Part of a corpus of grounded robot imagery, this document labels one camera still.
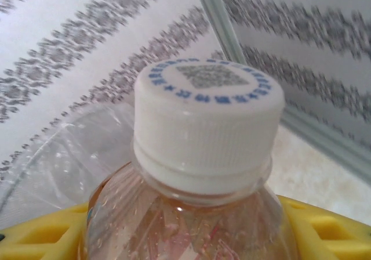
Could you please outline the clear plastic bin liner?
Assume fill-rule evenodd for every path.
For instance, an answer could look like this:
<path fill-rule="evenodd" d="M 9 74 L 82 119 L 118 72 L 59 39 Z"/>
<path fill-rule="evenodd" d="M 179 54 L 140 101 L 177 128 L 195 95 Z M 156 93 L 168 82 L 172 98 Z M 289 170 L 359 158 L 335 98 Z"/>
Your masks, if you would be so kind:
<path fill-rule="evenodd" d="M 129 161 L 134 108 L 91 104 L 35 140 L 0 183 L 0 227 L 85 202 Z"/>

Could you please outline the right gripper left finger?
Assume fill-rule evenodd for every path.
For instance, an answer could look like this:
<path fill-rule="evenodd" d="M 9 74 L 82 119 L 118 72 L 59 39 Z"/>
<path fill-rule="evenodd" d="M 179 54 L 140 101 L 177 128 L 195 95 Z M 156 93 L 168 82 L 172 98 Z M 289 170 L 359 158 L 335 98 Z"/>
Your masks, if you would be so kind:
<path fill-rule="evenodd" d="M 0 230 L 0 260 L 85 260 L 88 203 Z"/>

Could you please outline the aluminium frame post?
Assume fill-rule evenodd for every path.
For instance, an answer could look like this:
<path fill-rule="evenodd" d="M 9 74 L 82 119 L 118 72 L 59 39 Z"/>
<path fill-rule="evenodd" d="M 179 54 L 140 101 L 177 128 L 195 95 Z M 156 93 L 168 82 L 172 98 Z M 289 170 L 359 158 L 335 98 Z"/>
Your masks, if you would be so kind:
<path fill-rule="evenodd" d="M 216 33 L 225 58 L 233 62 L 246 64 L 243 51 L 223 0 L 201 0 L 201 2 Z"/>

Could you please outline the aluminium side rail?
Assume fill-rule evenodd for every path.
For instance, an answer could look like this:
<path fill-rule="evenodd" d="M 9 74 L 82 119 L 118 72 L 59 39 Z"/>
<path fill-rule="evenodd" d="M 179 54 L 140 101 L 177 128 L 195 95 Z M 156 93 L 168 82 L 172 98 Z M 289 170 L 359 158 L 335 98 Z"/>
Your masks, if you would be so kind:
<path fill-rule="evenodd" d="M 341 136 L 314 117 L 287 105 L 281 123 L 310 145 L 371 185 L 371 151 Z"/>

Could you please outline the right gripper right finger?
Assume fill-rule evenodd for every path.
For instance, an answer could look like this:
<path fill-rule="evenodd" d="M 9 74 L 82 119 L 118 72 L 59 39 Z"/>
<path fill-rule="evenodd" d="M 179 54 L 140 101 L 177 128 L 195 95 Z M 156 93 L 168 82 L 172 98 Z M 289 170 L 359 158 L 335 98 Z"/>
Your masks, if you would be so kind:
<path fill-rule="evenodd" d="M 371 226 L 288 197 L 278 197 L 301 260 L 371 260 Z"/>

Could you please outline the red label plastic bottle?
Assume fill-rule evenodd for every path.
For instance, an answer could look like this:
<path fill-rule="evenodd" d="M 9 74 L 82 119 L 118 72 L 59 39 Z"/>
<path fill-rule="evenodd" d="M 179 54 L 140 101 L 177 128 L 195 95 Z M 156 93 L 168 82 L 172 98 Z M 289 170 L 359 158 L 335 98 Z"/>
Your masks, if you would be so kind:
<path fill-rule="evenodd" d="M 145 67 L 132 157 L 89 201 L 86 260 L 299 260 L 266 185 L 284 105 L 281 86 L 249 66 Z"/>

